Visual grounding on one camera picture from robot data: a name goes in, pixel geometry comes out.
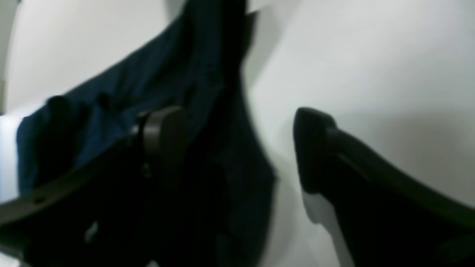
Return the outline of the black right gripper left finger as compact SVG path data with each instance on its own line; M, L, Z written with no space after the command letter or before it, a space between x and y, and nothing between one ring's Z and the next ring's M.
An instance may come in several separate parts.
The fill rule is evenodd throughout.
M1 205L1 255L21 267L145 267L171 226L187 115L170 106L84 166Z

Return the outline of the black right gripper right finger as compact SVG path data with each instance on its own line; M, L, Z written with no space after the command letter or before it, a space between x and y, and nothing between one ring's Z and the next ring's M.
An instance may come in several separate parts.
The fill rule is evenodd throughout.
M334 118L298 108L299 181L334 208L357 267L473 267L474 208L421 184Z

